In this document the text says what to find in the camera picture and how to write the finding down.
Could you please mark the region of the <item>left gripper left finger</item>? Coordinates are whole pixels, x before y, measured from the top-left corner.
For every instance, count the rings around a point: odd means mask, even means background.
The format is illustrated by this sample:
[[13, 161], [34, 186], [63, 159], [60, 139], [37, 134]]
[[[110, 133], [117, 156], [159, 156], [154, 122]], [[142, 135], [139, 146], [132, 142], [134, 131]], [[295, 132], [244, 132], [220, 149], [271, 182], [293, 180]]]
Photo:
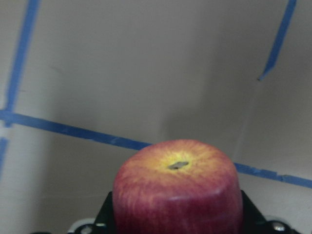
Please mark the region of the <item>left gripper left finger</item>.
[[116, 234], [116, 224], [113, 211], [113, 193], [109, 192], [97, 214], [95, 221], [96, 234]]

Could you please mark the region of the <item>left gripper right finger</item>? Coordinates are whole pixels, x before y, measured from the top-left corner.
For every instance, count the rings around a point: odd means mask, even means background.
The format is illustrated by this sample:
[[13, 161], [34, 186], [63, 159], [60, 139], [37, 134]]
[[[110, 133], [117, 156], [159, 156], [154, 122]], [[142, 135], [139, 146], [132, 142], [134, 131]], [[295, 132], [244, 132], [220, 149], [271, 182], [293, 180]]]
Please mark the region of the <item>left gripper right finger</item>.
[[242, 234], [263, 234], [266, 219], [260, 210], [254, 205], [247, 194], [241, 190], [243, 201]]

